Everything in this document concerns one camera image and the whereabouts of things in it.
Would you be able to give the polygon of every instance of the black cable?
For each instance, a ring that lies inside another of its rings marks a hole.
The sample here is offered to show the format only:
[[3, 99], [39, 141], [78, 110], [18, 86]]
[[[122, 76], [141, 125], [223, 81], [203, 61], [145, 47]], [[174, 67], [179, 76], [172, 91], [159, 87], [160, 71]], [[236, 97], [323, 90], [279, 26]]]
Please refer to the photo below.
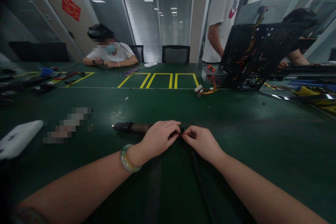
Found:
[[203, 191], [203, 193], [204, 193], [204, 195], [205, 195], [205, 197], [206, 197], [207, 202], [208, 202], [209, 205], [210, 205], [210, 208], [211, 208], [211, 210], [212, 210], [212, 212], [213, 212], [213, 215], [214, 215], [214, 217], [215, 217], [215, 219], [216, 219], [216, 222], [217, 222], [218, 224], [221, 224], [221, 222], [220, 222], [220, 220], [219, 220], [219, 217], [218, 217], [218, 214], [217, 214], [217, 211], [216, 211], [216, 209], [215, 209], [215, 207], [214, 207], [212, 201], [210, 200], [208, 191], [207, 191], [207, 189], [206, 189], [206, 187], [205, 187], [205, 185], [204, 185], [202, 176], [200, 175], [200, 172], [199, 172], [199, 170], [198, 170], [198, 160], [197, 160], [198, 153], [197, 153], [194, 149], [192, 150], [192, 155], [193, 155], [193, 159], [194, 159], [195, 171], [196, 171], [196, 175], [197, 175], [197, 178], [198, 178], [198, 182], [199, 182], [199, 184], [200, 184], [201, 187], [202, 187], [202, 191]]

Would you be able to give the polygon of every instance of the table surface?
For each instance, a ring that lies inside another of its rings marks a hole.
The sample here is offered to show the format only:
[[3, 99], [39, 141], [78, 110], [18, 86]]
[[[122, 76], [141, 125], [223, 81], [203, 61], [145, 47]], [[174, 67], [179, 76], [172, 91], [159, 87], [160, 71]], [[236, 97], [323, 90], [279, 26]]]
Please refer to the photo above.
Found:
[[[38, 74], [41, 64], [6, 62], [0, 66], [16, 66], [16, 78], [22, 79]], [[41, 96], [18, 94], [13, 105], [1, 108], [1, 138], [18, 124], [34, 120], [47, 124], [19, 157], [0, 163], [11, 184], [11, 205], [76, 168], [141, 141], [140, 135], [114, 131], [112, 124], [177, 120], [185, 127], [209, 128], [227, 154], [327, 221], [336, 222], [335, 121], [326, 114], [256, 92], [222, 89], [197, 99], [193, 89], [196, 82], [203, 84], [202, 64], [159, 64], [129, 78], [123, 77], [126, 68], [107, 70], [81, 63], [43, 66], [89, 74], [70, 77], [79, 80], [71, 87], [59, 81], [58, 88]], [[66, 144], [43, 144], [46, 132], [54, 130], [74, 107], [94, 109], [92, 132], [76, 132]], [[254, 222], [217, 170], [202, 160], [200, 172], [223, 223]], [[196, 181], [191, 150], [182, 139], [126, 180], [86, 223], [153, 219], [158, 223], [214, 221]]]

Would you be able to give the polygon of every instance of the hand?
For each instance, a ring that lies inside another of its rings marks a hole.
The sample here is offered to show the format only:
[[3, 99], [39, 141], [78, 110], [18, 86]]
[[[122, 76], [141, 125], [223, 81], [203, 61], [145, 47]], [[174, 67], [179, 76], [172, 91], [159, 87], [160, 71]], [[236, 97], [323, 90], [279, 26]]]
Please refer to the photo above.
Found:
[[168, 137], [174, 132], [181, 132], [177, 121], [159, 121], [149, 128], [143, 140], [127, 150], [127, 158], [134, 166], [141, 166], [150, 159], [165, 152], [179, 137], [179, 134]]
[[115, 62], [111, 62], [111, 61], [105, 61], [104, 65], [108, 68], [115, 68], [115, 67], [119, 67], [118, 63]]
[[99, 57], [96, 57], [96, 58], [94, 59], [94, 61], [95, 61], [95, 63], [96, 63], [97, 65], [103, 65], [103, 64], [104, 64], [104, 61], [103, 61], [101, 58], [99, 58]]
[[181, 137], [211, 164], [214, 164], [225, 154], [210, 130], [206, 128], [190, 126]]
[[288, 63], [286, 61], [281, 61], [280, 64], [278, 65], [279, 69], [284, 69], [288, 67]]

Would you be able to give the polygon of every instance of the white router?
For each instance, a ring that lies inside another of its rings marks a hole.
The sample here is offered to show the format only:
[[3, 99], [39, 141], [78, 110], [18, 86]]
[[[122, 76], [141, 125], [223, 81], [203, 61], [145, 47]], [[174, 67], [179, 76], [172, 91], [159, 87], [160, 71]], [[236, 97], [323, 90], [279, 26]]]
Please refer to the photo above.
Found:
[[0, 160], [19, 156], [42, 126], [41, 120], [16, 126], [0, 141]]

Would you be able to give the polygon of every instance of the office chair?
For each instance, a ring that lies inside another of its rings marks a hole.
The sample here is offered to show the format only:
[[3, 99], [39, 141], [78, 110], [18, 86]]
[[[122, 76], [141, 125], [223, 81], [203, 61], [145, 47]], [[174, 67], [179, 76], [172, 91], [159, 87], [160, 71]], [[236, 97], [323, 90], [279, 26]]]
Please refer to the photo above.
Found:
[[8, 43], [22, 62], [69, 62], [65, 43], [30, 43], [11, 41]]
[[36, 43], [33, 47], [42, 56], [41, 62], [70, 62], [65, 43]]
[[22, 62], [40, 62], [42, 58], [33, 47], [34, 44], [28, 41], [11, 41], [8, 45]]
[[162, 47], [162, 63], [189, 63], [190, 46], [164, 45]]
[[336, 61], [336, 48], [332, 48], [328, 61]]
[[139, 63], [144, 63], [144, 46], [143, 45], [130, 45], [131, 50], [134, 52], [136, 58], [138, 59]]

